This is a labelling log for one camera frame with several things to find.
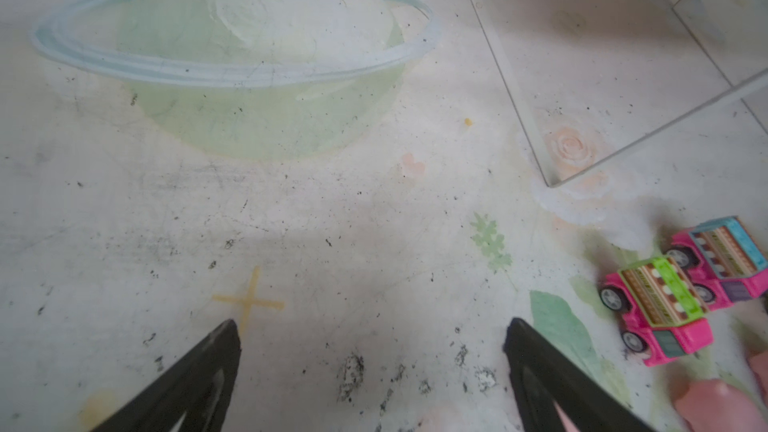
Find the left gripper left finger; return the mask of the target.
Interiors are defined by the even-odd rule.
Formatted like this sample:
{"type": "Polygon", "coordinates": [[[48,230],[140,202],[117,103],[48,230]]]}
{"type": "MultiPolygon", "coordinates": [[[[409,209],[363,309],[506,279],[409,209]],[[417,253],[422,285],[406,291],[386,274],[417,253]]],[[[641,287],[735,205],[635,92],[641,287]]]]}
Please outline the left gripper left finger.
{"type": "Polygon", "coordinates": [[[220,431],[241,357],[237,324],[217,326],[97,431],[220,431]]]}

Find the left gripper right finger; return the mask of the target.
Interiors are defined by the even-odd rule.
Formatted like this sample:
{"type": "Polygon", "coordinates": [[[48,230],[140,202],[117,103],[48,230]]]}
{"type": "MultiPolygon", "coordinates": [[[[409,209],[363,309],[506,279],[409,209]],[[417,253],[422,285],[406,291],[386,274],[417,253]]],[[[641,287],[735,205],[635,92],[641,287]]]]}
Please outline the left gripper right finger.
{"type": "Polygon", "coordinates": [[[511,321],[503,351],[525,431],[651,429],[525,320],[511,321]]]}

